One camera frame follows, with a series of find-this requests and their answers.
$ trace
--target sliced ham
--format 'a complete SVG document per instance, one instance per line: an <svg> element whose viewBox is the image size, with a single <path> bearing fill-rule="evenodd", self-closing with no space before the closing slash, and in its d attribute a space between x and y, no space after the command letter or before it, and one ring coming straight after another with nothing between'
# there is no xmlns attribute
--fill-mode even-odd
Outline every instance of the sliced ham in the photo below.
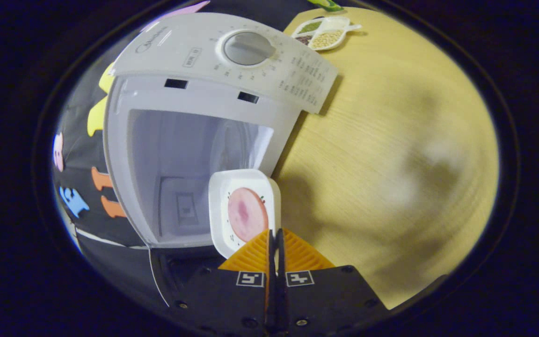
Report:
<svg viewBox="0 0 539 337"><path fill-rule="evenodd" d="M230 195L228 220L237 237L245 242L268 228L265 205L257 193L248 188L239 188Z"/></svg>

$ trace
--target yellow sticker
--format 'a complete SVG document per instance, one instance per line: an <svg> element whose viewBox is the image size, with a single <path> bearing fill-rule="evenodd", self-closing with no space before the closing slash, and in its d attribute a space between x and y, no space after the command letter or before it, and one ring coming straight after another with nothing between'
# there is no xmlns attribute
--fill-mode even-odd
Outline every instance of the yellow sticker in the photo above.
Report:
<svg viewBox="0 0 539 337"><path fill-rule="evenodd" d="M107 96L100 100L88 112L86 120L86 131L90 137L95 134L96 130L103 130L103 117L105 117L105 105L107 104Z"/></svg>
<svg viewBox="0 0 539 337"><path fill-rule="evenodd" d="M103 71L103 75L99 79L99 87L105 91L106 94L109 94L109 89L111 89L111 83L114 81L114 77L109 75L109 71L114 64L107 66L107 69Z"/></svg>

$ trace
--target soybean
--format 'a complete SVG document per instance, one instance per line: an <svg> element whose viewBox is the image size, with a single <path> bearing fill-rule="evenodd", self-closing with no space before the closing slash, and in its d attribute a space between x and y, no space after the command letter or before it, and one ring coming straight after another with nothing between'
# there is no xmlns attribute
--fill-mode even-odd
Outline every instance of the soybean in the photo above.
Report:
<svg viewBox="0 0 539 337"><path fill-rule="evenodd" d="M342 33L343 31L341 29L334 30L333 32L321 33L313 40L312 48L320 49L328 47L338 41L340 36L342 36Z"/></svg>

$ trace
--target pink sticker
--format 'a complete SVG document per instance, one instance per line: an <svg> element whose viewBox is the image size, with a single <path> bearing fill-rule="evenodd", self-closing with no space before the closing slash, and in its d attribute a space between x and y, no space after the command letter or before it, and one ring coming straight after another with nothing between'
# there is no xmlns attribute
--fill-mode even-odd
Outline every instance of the pink sticker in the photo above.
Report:
<svg viewBox="0 0 539 337"><path fill-rule="evenodd" d="M53 163L58 170L64 171L64 158L62 157L62 149L64 148L64 135L60 132L55 135L53 140Z"/></svg>
<svg viewBox="0 0 539 337"><path fill-rule="evenodd" d="M166 17L171 17L171 16L174 16L174 15L181 15L181 14L188 14L188 13L196 13L199 11L199 9L202 9L203 7L205 7L205 5L207 5L209 3L209 1L203 1L203 2L199 2L198 4L196 5L192 5L192 6L188 6L188 7L184 7L184 8L180 8L176 11L171 11L169 13L166 13L164 15L161 15L160 17L158 17L157 19L151 21L147 26L145 26L144 28L141 29L141 32L144 32L145 30L148 30L150 29L151 27L153 27L154 25L156 25L161 19L165 19Z"/></svg>

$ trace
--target wooden table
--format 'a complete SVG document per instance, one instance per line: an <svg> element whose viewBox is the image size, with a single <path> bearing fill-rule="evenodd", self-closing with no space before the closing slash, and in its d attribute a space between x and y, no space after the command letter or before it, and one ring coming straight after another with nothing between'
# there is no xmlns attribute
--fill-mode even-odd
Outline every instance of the wooden table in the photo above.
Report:
<svg viewBox="0 0 539 337"><path fill-rule="evenodd" d="M286 28L330 15L300 13ZM438 47L381 13L321 54L340 71L320 115L301 113L272 177L282 226L356 266L392 308L450 273L485 228L499 163L490 116Z"/></svg>

